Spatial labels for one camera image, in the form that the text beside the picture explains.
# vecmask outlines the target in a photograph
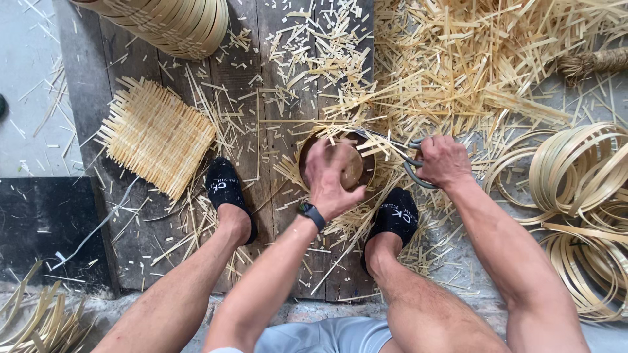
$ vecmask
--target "ankle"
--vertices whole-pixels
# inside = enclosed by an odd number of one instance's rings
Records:
[[[220,233],[228,236],[235,246],[244,245],[251,235],[249,215],[240,207],[232,204],[220,205],[217,213]]]
[[[397,255],[401,252],[401,238],[392,232],[381,232],[369,240],[364,248],[364,257],[368,272],[377,280],[386,266],[396,264]]]

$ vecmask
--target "scissor blade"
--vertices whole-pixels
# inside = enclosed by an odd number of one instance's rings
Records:
[[[378,133],[378,132],[376,132],[376,131],[369,130],[369,129],[365,129],[365,128],[355,129],[355,133],[357,133],[358,135],[362,136],[362,137],[363,137],[363,138],[365,138],[365,139],[368,139],[368,138],[369,138],[369,137],[368,137],[368,135],[367,135],[367,133],[369,133],[369,134],[373,134],[373,135],[378,135],[378,136],[380,136],[380,137],[383,137],[384,139],[388,139],[388,136],[386,136],[386,135],[384,135],[384,134],[380,134],[380,133]],[[399,141],[396,141],[396,140],[394,140],[394,139],[390,139],[389,141],[390,141],[391,143],[394,143],[394,144],[398,145],[398,146],[399,146],[399,147],[401,147],[401,148],[405,148],[405,149],[407,149],[407,148],[408,148],[407,146],[404,146],[404,144],[403,144],[403,143],[401,143],[401,142],[399,142]]]

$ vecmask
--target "wooden floor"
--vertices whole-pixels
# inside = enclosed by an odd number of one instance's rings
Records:
[[[241,48],[226,48],[229,55],[225,56],[222,63],[219,63],[213,56],[202,62],[191,62],[177,59],[176,62],[181,66],[177,68],[169,68],[168,73],[160,69],[159,63],[165,67],[172,67],[173,57],[162,53],[155,47],[147,44],[143,40],[134,40],[127,45],[134,35],[117,27],[106,19],[100,19],[99,16],[86,9],[77,11],[74,5],[67,0],[53,0],[57,23],[60,31],[60,40],[62,45],[63,62],[67,72],[68,88],[70,91],[70,101],[74,114],[75,124],[77,128],[78,140],[83,143],[87,138],[93,135],[101,125],[103,118],[108,116],[107,103],[112,100],[112,95],[116,90],[123,89],[116,82],[116,77],[130,76],[135,79],[144,77],[148,80],[154,80],[163,86],[171,87],[183,100],[190,105],[194,104],[193,93],[185,77],[185,66],[189,65],[192,72],[198,72],[198,68],[202,68],[207,72],[207,78],[196,78],[199,81],[219,85],[228,89],[228,93],[232,98],[248,94],[257,88],[274,88],[275,85],[283,86],[281,78],[277,75],[276,64],[268,63],[268,56],[271,49],[270,41],[264,38],[268,33],[289,27],[290,23],[283,23],[282,18],[287,11],[280,11],[282,6],[273,9],[272,6],[265,6],[263,1],[257,3],[255,1],[239,1],[227,0],[229,3],[230,30],[238,34],[241,28],[251,30],[248,38],[251,41],[251,49],[245,52]],[[309,8],[310,0],[291,0],[292,8]],[[370,13],[366,21],[361,23],[369,30],[372,29],[372,2],[368,0],[360,0],[359,5],[363,7],[365,16]],[[318,20],[320,24],[326,25],[324,18],[316,19],[319,10],[329,8],[330,3],[324,1],[321,5],[317,3],[317,9],[313,11],[313,20]],[[303,18],[297,18],[296,21],[303,22]],[[312,49],[310,56],[316,56],[316,48],[313,44],[313,36],[309,44]],[[222,45],[229,44],[229,35],[225,36]],[[372,66],[372,46],[373,40],[366,39],[362,41],[361,46],[369,46],[371,51],[364,67]],[[116,60],[128,54],[123,63],[114,63]],[[230,63],[245,63],[246,69],[242,67],[236,69]],[[295,75],[302,70],[307,70],[306,66],[298,68]],[[252,88],[248,82],[256,75],[263,78],[263,82],[254,82]],[[367,80],[372,79],[372,70],[369,72]],[[321,79],[318,86],[323,87],[327,84],[326,80]],[[310,86],[309,91],[303,91],[306,86]],[[202,86],[205,95],[214,96],[211,87]],[[241,117],[242,123],[249,124],[256,122],[256,119],[276,119],[282,116],[287,119],[289,116],[293,119],[311,119],[315,116],[322,115],[322,107],[333,104],[324,97],[317,97],[318,88],[314,82],[304,84],[303,81],[298,82],[294,88],[299,91],[300,101],[287,107],[285,111],[279,112],[276,104],[263,104],[259,106],[259,117],[249,113],[249,109],[257,111],[256,100],[246,99],[242,102],[245,112]],[[323,90],[324,93],[336,94],[334,86],[329,86]],[[222,106],[229,105],[225,95],[220,95],[219,102]],[[294,133],[309,130],[309,127],[302,126],[293,130]],[[275,139],[276,132],[273,130],[262,129],[261,139],[263,144],[269,146],[273,150],[279,150],[277,154],[292,156],[296,151],[296,142],[303,138],[303,135],[292,136],[283,134],[282,139]],[[247,145],[247,139],[251,139],[251,135],[243,135],[239,137],[239,145]],[[112,206],[122,199],[124,192],[129,184],[135,179],[135,175],[128,171],[123,171],[112,160],[106,158],[102,153],[102,146],[95,142],[86,143],[82,149],[82,157],[87,175],[98,176],[102,179],[105,190],[97,190],[97,204],[99,204],[99,213],[101,219],[108,214]],[[241,180],[252,179],[257,173],[257,154],[243,153],[239,159],[239,166],[236,167]],[[291,205],[288,209],[277,211],[277,208],[283,204],[293,201],[297,197],[294,192],[283,195],[283,191],[293,189],[297,191],[299,188],[290,182],[284,183],[284,178],[271,168],[271,163],[261,165],[261,179],[257,181],[251,188],[245,190],[245,198],[251,210],[261,207],[264,202],[277,191],[277,188],[283,185],[280,192],[276,193],[272,201],[268,202],[256,214],[255,218],[259,228],[259,237],[257,241],[246,247],[246,252],[251,258],[258,256],[258,250],[263,251],[267,243],[273,242],[278,234],[283,231],[293,220],[295,216],[296,204]],[[167,213],[164,208],[168,206],[169,201],[163,195],[148,190],[154,188],[152,184],[139,180],[131,191],[131,197],[126,207],[139,207],[146,197],[150,197],[152,202],[147,202],[142,208],[138,220],[132,219],[133,214],[128,211],[119,211],[116,215],[116,221],[110,220],[104,227],[104,242],[109,249],[108,258],[110,264],[115,264],[114,271],[122,288],[140,290],[142,287],[146,289],[152,285],[160,277],[151,273],[165,274],[171,270],[174,265],[180,262],[185,252],[184,248],[177,249],[170,261],[160,261],[154,267],[149,264],[152,258],[162,254],[162,248],[168,249],[174,243],[181,239],[184,235],[185,227],[181,227],[182,219],[176,212],[172,215],[164,217]],[[111,246],[111,239],[116,237],[118,233],[124,231],[120,239]],[[174,240],[166,242],[167,238],[173,237]],[[333,243],[335,237],[328,236],[325,244]],[[322,241],[315,241],[312,248],[320,248]],[[330,250],[330,253],[308,251],[304,257],[305,263],[308,265],[312,274],[302,266],[298,273],[298,280],[310,284],[304,286],[299,281],[295,281],[291,296],[296,298],[317,298],[328,301],[335,301],[339,298],[349,298],[352,296],[368,295],[372,293],[373,282],[360,268],[360,253],[354,252],[348,254],[339,262],[338,266],[329,274],[324,284],[314,293],[312,289],[323,278],[325,273],[330,269],[331,265],[336,262],[342,253],[342,246],[336,246]],[[246,270],[246,264],[240,262],[238,258],[234,258],[234,267],[238,272],[243,273]],[[228,291],[232,285],[238,280],[238,276],[229,276],[227,271],[221,277],[214,291]]]

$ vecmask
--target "scissor handle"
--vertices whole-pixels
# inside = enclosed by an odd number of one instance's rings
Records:
[[[423,141],[423,138],[414,139],[414,140],[410,141],[410,143],[408,144],[408,147],[413,148],[413,149],[417,149],[417,150],[420,151],[421,150],[421,141]],[[437,189],[438,188],[434,184],[430,184],[430,183],[427,183],[427,182],[419,179],[419,177],[416,176],[416,174],[412,170],[412,167],[410,167],[410,165],[413,165],[415,168],[421,168],[423,166],[423,162],[414,160],[414,159],[410,158],[409,156],[402,156],[402,157],[405,160],[405,162],[403,163],[403,168],[406,170],[406,173],[410,176],[410,178],[412,178],[412,180],[414,180],[415,183],[417,183],[418,185],[421,185],[422,187],[427,188],[427,189]]]

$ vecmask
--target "grey shorts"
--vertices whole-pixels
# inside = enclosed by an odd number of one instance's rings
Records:
[[[386,320],[328,318],[269,327],[257,341],[255,353],[378,353],[391,338]],[[221,348],[210,353],[236,352],[240,351]]]

